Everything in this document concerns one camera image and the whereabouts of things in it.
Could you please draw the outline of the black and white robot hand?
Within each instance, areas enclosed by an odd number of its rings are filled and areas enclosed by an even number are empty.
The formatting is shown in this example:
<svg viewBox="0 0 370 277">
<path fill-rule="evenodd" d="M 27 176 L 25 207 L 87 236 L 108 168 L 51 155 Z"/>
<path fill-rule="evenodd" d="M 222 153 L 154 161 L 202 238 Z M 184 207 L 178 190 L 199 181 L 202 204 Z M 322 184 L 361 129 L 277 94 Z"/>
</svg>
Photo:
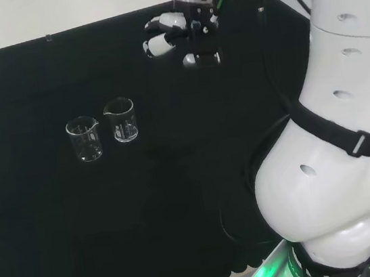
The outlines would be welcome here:
<svg viewBox="0 0 370 277">
<path fill-rule="evenodd" d="M 184 67 L 216 66 L 223 60 L 218 42 L 218 10 L 213 5 L 183 4 L 180 11 L 161 13 L 144 27 L 146 33 L 155 33 L 142 44 L 149 58 L 168 54 L 179 40 L 185 39 L 189 52 L 183 56 Z"/>
</svg>

